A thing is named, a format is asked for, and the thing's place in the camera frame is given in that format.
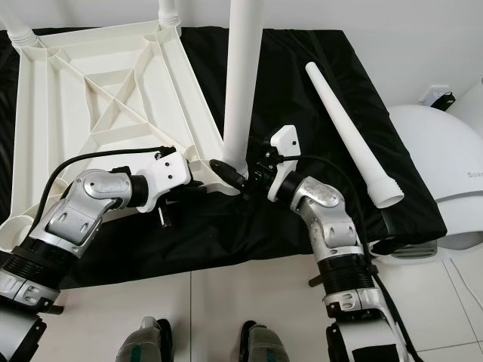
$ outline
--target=black mat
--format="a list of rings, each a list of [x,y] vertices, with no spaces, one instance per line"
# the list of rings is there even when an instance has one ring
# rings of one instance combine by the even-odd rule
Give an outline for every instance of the black mat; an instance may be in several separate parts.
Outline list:
[[[65,29],[44,29],[37,34]],[[220,132],[223,132],[228,30],[184,28],[182,42]],[[383,211],[371,203],[361,178],[339,138],[304,66],[315,61],[356,127],[405,199]],[[14,141],[18,56],[0,32],[0,221],[8,217]],[[303,154],[320,155],[340,165],[359,190],[371,240],[379,251],[439,238],[446,228],[388,112],[341,31],[265,30],[263,33],[251,135],[264,138],[283,124],[294,124]],[[248,155],[249,161],[254,156]],[[342,177],[323,164],[300,161],[299,172],[338,188],[359,225],[353,197]],[[64,287],[108,284],[311,253],[302,220],[265,198],[249,202],[219,193],[170,206],[175,226],[162,229],[156,213],[105,224]]]

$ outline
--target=black cable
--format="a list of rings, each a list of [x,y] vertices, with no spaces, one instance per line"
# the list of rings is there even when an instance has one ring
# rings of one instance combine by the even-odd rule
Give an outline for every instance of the black cable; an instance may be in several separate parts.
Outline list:
[[[313,161],[324,162],[327,165],[331,166],[333,169],[335,169],[338,173],[340,173],[340,175],[347,181],[347,185],[350,187],[351,193],[354,196],[355,208],[357,209],[358,216],[360,219],[361,233],[359,235],[359,240],[361,241],[362,248],[364,249],[364,256],[366,259],[366,263],[368,265],[372,265],[371,253],[369,251],[369,244],[368,244],[368,233],[365,227],[365,217],[364,217],[364,212],[362,210],[361,201],[359,199],[357,191],[355,190],[354,184],[352,183],[351,179],[347,176],[347,174],[334,162],[326,158],[315,156],[315,155],[288,156],[288,157],[281,158],[281,160],[282,161],[313,160]],[[392,317],[394,318],[395,322],[399,325],[399,329],[401,330],[401,334],[405,339],[406,348],[408,349],[408,352],[413,356],[414,362],[423,362],[423,360],[417,355],[417,351],[414,348],[414,345],[413,345],[413,342],[411,341],[408,330],[406,329],[406,326],[402,321],[401,315],[399,314],[398,309],[396,308],[395,303],[392,300],[391,295],[389,294],[389,291],[386,289],[386,286],[380,280],[379,275],[377,275],[377,273],[373,273],[372,276],[384,295],[384,299],[386,300],[387,307]]]
[[[96,157],[112,156],[112,155],[128,155],[131,153],[162,152],[163,148],[164,146],[150,147],[148,149],[116,149],[114,151],[92,152],[92,153],[86,153],[85,155],[72,157],[67,161],[64,161],[54,170],[54,172],[49,177],[47,183],[45,184],[44,191],[42,192],[42,196],[40,197],[40,202],[38,203],[37,214],[35,215],[35,219],[33,220],[33,224],[30,227],[29,233],[37,226],[38,222],[42,217],[42,214],[44,213],[45,204],[47,203],[47,199],[48,199],[48,194],[51,191],[51,188],[52,188],[52,185],[54,184],[55,179],[57,178],[57,176],[59,176],[59,173],[62,172],[62,170],[67,166],[73,164],[74,162],[86,160],[88,158],[96,158]]]

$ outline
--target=floor tile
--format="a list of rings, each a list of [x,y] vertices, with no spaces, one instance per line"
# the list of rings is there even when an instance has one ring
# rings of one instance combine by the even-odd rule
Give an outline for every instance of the floor tile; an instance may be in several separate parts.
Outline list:
[[[42,314],[47,323],[33,362],[115,360],[144,316],[167,318],[174,330],[176,362],[189,361],[189,273],[102,287],[67,290],[60,316]]]
[[[443,262],[377,267],[418,351],[476,342]]]
[[[419,356],[424,362],[483,362],[483,354],[478,343],[457,345],[454,347],[433,349],[420,352]]]
[[[466,285],[471,289],[475,296],[479,299],[480,303],[483,302],[483,250],[475,251],[474,253],[460,256],[454,259],[454,264],[460,271],[460,274],[455,269],[453,263],[450,260],[445,261],[445,265],[451,276],[451,280],[456,287],[458,294],[460,295],[461,302],[468,314],[469,321],[476,333],[478,341],[483,341],[483,311],[481,306],[478,305],[474,296],[465,287]]]
[[[460,300],[463,304],[466,315],[468,316],[469,322],[471,323],[473,331],[475,332],[476,338],[478,341],[483,341],[483,311],[476,302],[474,296],[472,296],[472,294],[465,287],[465,284],[461,278],[463,276],[466,282],[466,275],[468,275],[468,272],[466,271],[464,274],[462,273],[460,275],[450,260],[445,260],[445,266],[451,277],[451,281],[453,281],[453,285],[460,296]]]
[[[323,289],[313,256],[251,261],[192,273],[192,361],[235,362],[242,324],[273,329],[291,360],[328,361]]]

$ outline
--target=tapered white tube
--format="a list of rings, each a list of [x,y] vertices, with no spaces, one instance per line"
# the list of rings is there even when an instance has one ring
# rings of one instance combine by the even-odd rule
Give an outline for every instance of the tapered white tube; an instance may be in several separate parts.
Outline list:
[[[232,0],[229,15],[223,161],[247,174],[248,134],[263,30],[263,0]]]
[[[158,21],[164,28],[176,26],[176,31],[181,36],[181,21],[174,0],[159,0]]]
[[[352,123],[346,110],[342,107],[324,76],[314,62],[305,67],[310,80],[315,86],[328,114],[332,118],[337,132],[346,145],[355,165],[359,169],[368,186],[368,194],[377,208],[383,209],[400,202],[405,194],[398,183],[387,176],[376,159],[368,144],[364,141],[355,125]]]
[[[14,14],[8,0],[0,0],[0,21],[5,25],[14,47],[29,47],[37,41],[33,31]]]

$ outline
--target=robotic arm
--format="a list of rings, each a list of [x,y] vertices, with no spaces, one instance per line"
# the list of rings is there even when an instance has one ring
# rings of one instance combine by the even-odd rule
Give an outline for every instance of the robotic arm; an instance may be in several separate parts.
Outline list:
[[[248,180],[222,161],[211,160],[210,165],[247,195],[263,192],[271,201],[285,202],[306,223],[325,308],[335,319],[326,330],[331,361],[408,362],[408,350],[381,289],[374,285],[373,266],[342,194],[295,172],[300,155],[295,127],[284,126],[260,154]],[[156,160],[134,176],[120,169],[81,173],[66,197],[14,249],[0,269],[0,362],[32,358],[46,328],[37,314],[52,307],[60,282],[93,241],[104,213],[122,207],[149,212],[160,196],[191,181],[180,153]]]
[[[374,286],[374,266],[366,261],[342,194],[296,173],[297,161],[284,161],[298,155],[295,127],[284,126],[262,146],[248,180],[222,161],[211,160],[210,165],[242,192],[263,192],[271,201],[286,203],[307,225],[325,308],[335,319],[326,329],[331,362],[408,362],[406,345],[381,289]]]
[[[13,250],[0,268],[0,361],[32,358],[46,329],[37,314],[51,309],[60,282],[84,255],[106,212],[123,207],[149,212],[161,196],[191,181],[184,157],[166,150],[137,175],[128,167],[82,172]]]

